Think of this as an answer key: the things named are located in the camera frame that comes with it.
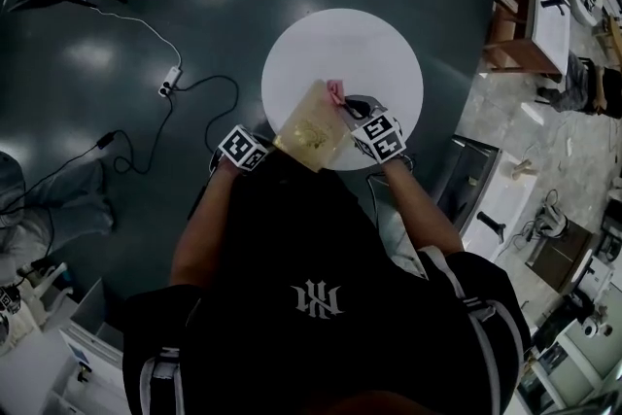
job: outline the white logo print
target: white logo print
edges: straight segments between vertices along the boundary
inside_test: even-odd
[[[343,313],[342,311],[339,310],[339,308],[337,308],[337,290],[339,289],[340,286],[337,286],[334,289],[331,289],[330,291],[328,291],[328,303],[329,304],[326,304],[326,296],[324,293],[325,283],[320,282],[318,284],[317,295],[315,293],[315,284],[311,282],[310,280],[307,280],[306,284],[307,284],[306,291],[300,287],[291,286],[293,289],[296,289],[298,292],[298,306],[296,307],[296,309],[300,311],[309,310],[309,316],[312,318],[316,318],[317,316],[316,306],[319,307],[320,318],[324,318],[324,319],[329,318],[327,317],[325,310],[329,311],[329,313],[332,313],[333,315]],[[307,296],[310,299],[310,302],[308,304],[306,302]]]

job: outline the white tile floor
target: white tile floor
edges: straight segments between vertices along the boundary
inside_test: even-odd
[[[591,29],[574,19],[570,26],[570,49],[597,64],[608,63]],[[579,225],[598,231],[606,191],[622,166],[622,130],[618,133],[617,121],[606,117],[559,114],[536,104],[537,86],[556,84],[533,75],[476,75],[457,133],[497,146],[517,158],[529,158],[539,170],[517,230],[534,217],[544,196],[556,189],[559,206],[566,215]],[[525,105],[536,112],[540,122],[525,111]],[[525,245],[522,239],[516,244],[520,248]],[[507,271],[526,314],[539,322],[558,296],[525,265],[533,246],[518,247],[510,244],[497,264]]]

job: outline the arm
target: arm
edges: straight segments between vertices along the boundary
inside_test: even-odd
[[[382,165],[397,209],[415,249],[436,246],[443,255],[463,251],[460,234],[414,179],[406,165],[392,159]]]
[[[605,69],[603,66],[596,67],[596,98],[592,105],[598,114],[606,110],[605,88],[603,87],[603,75]]]
[[[177,243],[170,285],[207,288],[218,269],[225,236],[226,215],[238,169],[223,159],[212,176],[196,211]]]

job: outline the white round table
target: white round table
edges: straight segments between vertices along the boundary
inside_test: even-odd
[[[415,52],[388,22],[352,9],[319,11],[290,26],[263,66],[261,99],[268,122],[281,129],[316,80],[343,80],[345,95],[370,95],[397,118],[404,139],[417,124],[424,99]],[[330,168],[358,170],[374,164],[354,147]]]

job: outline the gray floor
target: gray floor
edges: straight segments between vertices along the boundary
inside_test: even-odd
[[[293,22],[329,8],[353,8],[392,24],[419,58],[425,104],[409,141],[424,185],[434,180],[448,137],[470,89],[486,34],[492,0],[91,0],[105,11],[141,17],[173,41],[184,56],[181,85],[225,73],[241,85],[236,113],[212,129],[210,141],[236,122],[264,124],[260,75],[277,37]],[[146,163],[166,101],[156,91],[175,54],[140,24],[102,17],[63,4],[0,19],[0,149],[13,155],[32,184],[104,133],[123,128],[139,166]],[[206,122],[229,105],[227,82],[213,82],[176,99],[176,112],[162,134],[153,170],[108,175],[117,227],[108,238],[85,237],[55,257],[66,260],[77,287],[95,278],[120,295],[165,284],[175,242],[206,179]],[[103,153],[109,167],[126,154],[117,139]],[[349,187],[370,209],[363,173]],[[397,232],[386,230],[388,239]]]
[[[592,30],[574,18],[570,21],[570,49],[579,56],[590,57],[596,64],[610,64]],[[476,75],[473,81],[457,131],[500,147],[517,158],[529,158],[539,171],[517,231],[533,219],[545,195],[556,189],[559,206],[566,215],[597,232],[606,205],[606,191],[622,167],[619,123],[607,117],[560,114],[548,106],[535,104],[538,86],[563,89],[562,85],[556,86],[540,76],[488,75],[483,63],[480,71],[482,74]],[[522,108],[524,104],[541,116],[543,125],[530,118]],[[538,322],[558,295],[524,263],[533,244],[526,245],[522,239],[515,242],[516,245],[508,244],[497,264],[508,272],[525,312]]]

